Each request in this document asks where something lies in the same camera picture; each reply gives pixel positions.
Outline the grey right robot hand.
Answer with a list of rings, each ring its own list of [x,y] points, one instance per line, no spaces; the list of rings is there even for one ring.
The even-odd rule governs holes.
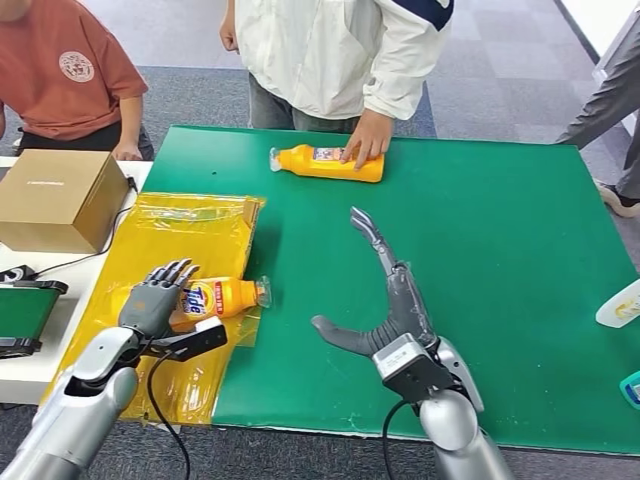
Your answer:
[[[389,312],[379,326],[368,331],[340,328],[322,315],[311,324],[323,340],[346,352],[371,357],[405,333],[430,348],[438,337],[428,318],[427,309],[411,270],[395,257],[391,247],[367,212],[352,207],[350,223],[360,231],[377,254],[386,278]]]

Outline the person's right hand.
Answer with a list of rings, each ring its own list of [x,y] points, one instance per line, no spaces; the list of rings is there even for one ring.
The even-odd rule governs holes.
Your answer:
[[[235,11],[227,9],[223,18],[219,35],[222,46],[227,52],[239,53],[235,24]]]

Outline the person's left hand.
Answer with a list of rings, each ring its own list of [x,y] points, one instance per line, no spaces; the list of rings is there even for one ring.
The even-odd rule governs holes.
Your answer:
[[[362,169],[368,160],[386,153],[393,129],[392,117],[365,109],[343,149],[340,162],[354,162],[355,170]]]
[[[121,139],[112,152],[117,161],[142,161],[137,141],[131,139]]]

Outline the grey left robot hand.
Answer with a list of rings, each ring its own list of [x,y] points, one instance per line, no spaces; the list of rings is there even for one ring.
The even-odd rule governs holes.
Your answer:
[[[118,317],[118,326],[129,328],[144,338],[169,335],[170,319],[184,286],[198,265],[185,258],[155,268],[134,286]]]

